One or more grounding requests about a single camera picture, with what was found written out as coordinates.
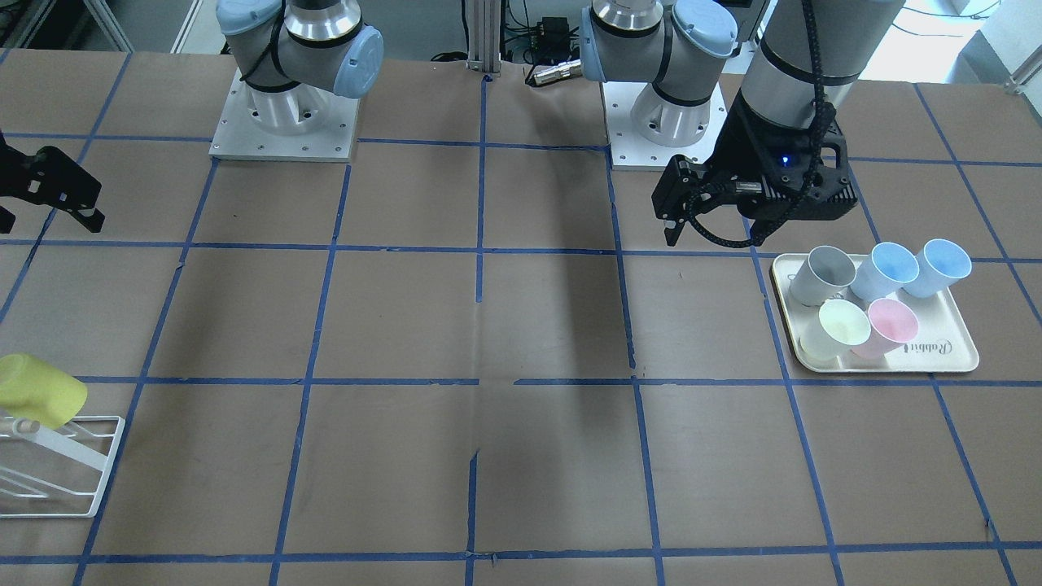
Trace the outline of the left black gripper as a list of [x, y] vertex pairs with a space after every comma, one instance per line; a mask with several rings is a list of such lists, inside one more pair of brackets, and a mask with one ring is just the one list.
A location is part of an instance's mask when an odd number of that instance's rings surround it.
[[850, 182], [846, 140], [834, 122], [836, 107], [829, 103], [825, 111], [829, 127], [822, 144], [814, 146], [810, 129], [786, 129], [768, 121], [749, 107], [742, 94], [737, 94], [713, 155], [708, 158], [706, 170], [685, 155], [674, 155], [663, 168], [651, 202], [655, 215], [663, 220], [666, 245], [677, 245], [688, 225], [708, 238], [706, 227], [698, 222], [696, 212], [689, 205], [693, 195], [694, 207], [699, 207], [706, 177], [713, 184], [763, 184], [762, 194], [738, 196], [733, 202], [749, 219], [774, 221], [792, 207], [803, 190], [807, 171], [811, 164], [817, 164], [810, 190], [794, 207], [790, 220], [832, 221], [855, 207], [859, 193]]

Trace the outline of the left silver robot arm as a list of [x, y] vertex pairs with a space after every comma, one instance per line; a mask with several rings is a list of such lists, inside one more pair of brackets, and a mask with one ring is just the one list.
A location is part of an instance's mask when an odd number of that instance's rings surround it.
[[[721, 247], [758, 247], [788, 221], [855, 207], [836, 111], [903, 6], [777, 4], [706, 162], [677, 153], [663, 168], [651, 202], [667, 245], [692, 227]], [[578, 38], [584, 77], [643, 83], [640, 133], [680, 149], [698, 140], [738, 26], [715, 1], [593, 1]]]

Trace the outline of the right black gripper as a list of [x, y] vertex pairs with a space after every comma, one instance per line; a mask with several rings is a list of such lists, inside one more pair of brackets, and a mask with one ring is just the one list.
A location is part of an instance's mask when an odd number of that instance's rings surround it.
[[96, 207], [101, 184], [55, 146], [26, 155], [1, 133], [1, 196], [55, 207], [73, 216], [90, 233], [102, 230], [103, 212]]

